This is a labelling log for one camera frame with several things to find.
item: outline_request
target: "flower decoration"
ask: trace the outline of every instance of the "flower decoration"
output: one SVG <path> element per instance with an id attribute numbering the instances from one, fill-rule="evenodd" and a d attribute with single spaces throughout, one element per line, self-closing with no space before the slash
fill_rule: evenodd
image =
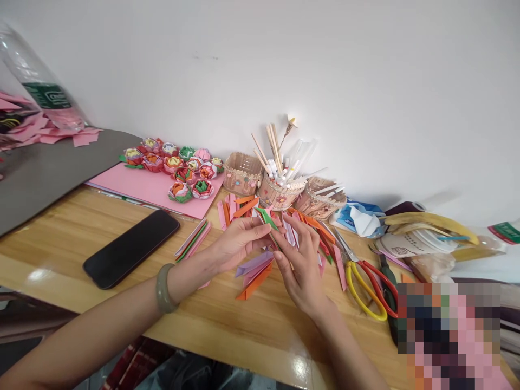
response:
<path id="1" fill-rule="evenodd" d="M 193 199 L 193 193 L 188 187 L 188 184 L 182 181 L 176 181 L 175 184 L 170 187 L 168 197 L 174 202 L 185 203 Z"/>
<path id="2" fill-rule="evenodd" d="M 192 187 L 193 197 L 197 199 L 207 199 L 213 195 L 213 189 L 209 180 L 197 180 Z"/>
<path id="3" fill-rule="evenodd" d="M 193 157 L 195 153 L 195 149 L 189 146 L 183 146 L 183 148 L 179 151 L 179 157 L 181 157 L 184 161 L 188 161 Z"/>
<path id="4" fill-rule="evenodd" d="M 184 166 L 184 162 L 177 156 L 164 157 L 164 172 L 175 174 L 175 169 Z"/>
<path id="5" fill-rule="evenodd" d="M 211 153 L 208 149 L 198 149 L 195 152 L 195 157 L 201 159 L 204 163 L 211 160 Z"/>
<path id="6" fill-rule="evenodd" d="M 217 167 L 217 173 L 224 172 L 224 163 L 222 162 L 222 159 L 219 159 L 218 157 L 213 157 L 211 159 L 211 162 L 215 167 Z"/>
<path id="7" fill-rule="evenodd" d="M 198 172 L 200 169 L 200 166 L 203 163 L 204 162 L 201 159 L 193 156 L 191 159 L 188 160 L 188 162 L 186 163 L 186 166 L 188 167 L 188 169 L 191 169 L 193 172 Z"/>
<path id="8" fill-rule="evenodd" d="M 142 164 L 150 172 L 158 173 L 163 170 L 164 161 L 156 154 L 150 153 L 142 158 Z"/>
<path id="9" fill-rule="evenodd" d="M 215 165 L 211 162 L 207 161 L 201 165 L 199 175 L 201 178 L 206 180 L 214 179 L 217 177 L 217 167 L 215 167 Z"/>
<path id="10" fill-rule="evenodd" d="M 180 181 L 182 181 L 184 183 L 188 183 L 188 184 L 191 184 L 195 180 L 197 180 L 197 178 L 195 177 L 195 172 L 193 172 L 192 170 L 189 170 L 186 167 L 175 168 L 175 178 L 176 178 L 176 180 L 180 180 Z"/>
<path id="11" fill-rule="evenodd" d="M 165 142 L 161 146 L 161 155 L 163 157 L 172 157 L 179 155 L 179 148 L 172 144 L 171 142 Z"/>
<path id="12" fill-rule="evenodd" d="M 159 139 L 144 138 L 141 145 L 148 153 L 160 154 L 163 143 Z"/>
<path id="13" fill-rule="evenodd" d="M 124 154 L 119 156 L 119 161 L 126 163 L 126 167 L 133 169 L 142 169 L 143 155 L 137 148 L 129 148 L 123 151 Z"/>

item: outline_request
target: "pen holder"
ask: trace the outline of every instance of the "pen holder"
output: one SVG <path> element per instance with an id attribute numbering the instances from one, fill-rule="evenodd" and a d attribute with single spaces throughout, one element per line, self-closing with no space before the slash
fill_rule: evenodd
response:
<path id="1" fill-rule="evenodd" d="M 233 152 L 224 163 L 224 187 L 237 195 L 253 195 L 262 170 L 262 164 L 256 157 Z"/>
<path id="2" fill-rule="evenodd" d="M 305 191 L 302 192 L 294 203 L 294 208 L 309 217 L 318 220 L 327 220 L 330 215 L 335 213 L 338 209 L 342 209 L 347 204 L 347 196 L 343 191 L 332 195 L 330 198 L 326 196 L 332 193 L 333 190 L 316 195 L 316 191 L 325 189 L 334 184 L 336 184 L 336 182 L 332 180 L 322 179 L 317 176 L 311 177 L 305 186 Z"/>
<path id="3" fill-rule="evenodd" d="M 300 195 L 305 188 L 305 181 L 301 183 L 293 183 L 289 188 L 282 188 L 275 183 L 274 179 L 269 178 L 267 173 L 264 174 L 258 196 L 260 204 L 264 208 L 272 206 L 273 211 L 287 210 L 293 204 L 294 200 Z"/>

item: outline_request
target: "bottle label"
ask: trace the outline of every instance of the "bottle label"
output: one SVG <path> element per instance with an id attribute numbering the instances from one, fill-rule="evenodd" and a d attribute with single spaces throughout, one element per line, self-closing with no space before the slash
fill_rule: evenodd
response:
<path id="1" fill-rule="evenodd" d="M 72 107 L 65 92 L 58 84 L 31 82 L 24 83 L 23 86 L 43 109 L 64 109 Z"/>
<path id="2" fill-rule="evenodd" d="M 520 231 L 516 230 L 509 222 L 488 226 L 488 229 L 502 241 L 511 245 L 520 244 Z"/>

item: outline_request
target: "phone screen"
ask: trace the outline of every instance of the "phone screen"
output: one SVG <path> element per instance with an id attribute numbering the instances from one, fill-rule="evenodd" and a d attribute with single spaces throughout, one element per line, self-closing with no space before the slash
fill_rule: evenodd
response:
<path id="1" fill-rule="evenodd" d="M 83 269 L 99 288 L 115 287 L 179 227 L 175 218 L 157 210 L 88 258 Z"/>

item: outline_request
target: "forearm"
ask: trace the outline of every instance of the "forearm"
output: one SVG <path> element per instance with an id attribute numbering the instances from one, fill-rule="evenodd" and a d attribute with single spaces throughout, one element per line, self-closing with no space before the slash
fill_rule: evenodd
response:
<path id="1" fill-rule="evenodd" d="M 327 343 L 339 388 L 388 389 L 385 380 L 354 339 L 333 303 L 314 321 Z"/>
<path id="2" fill-rule="evenodd" d="M 198 253 L 168 273 L 174 304 L 210 280 L 209 254 Z M 0 387 L 73 388 L 103 366 L 162 317 L 156 278 L 142 282 L 78 316 L 58 330 L 0 378 Z"/>

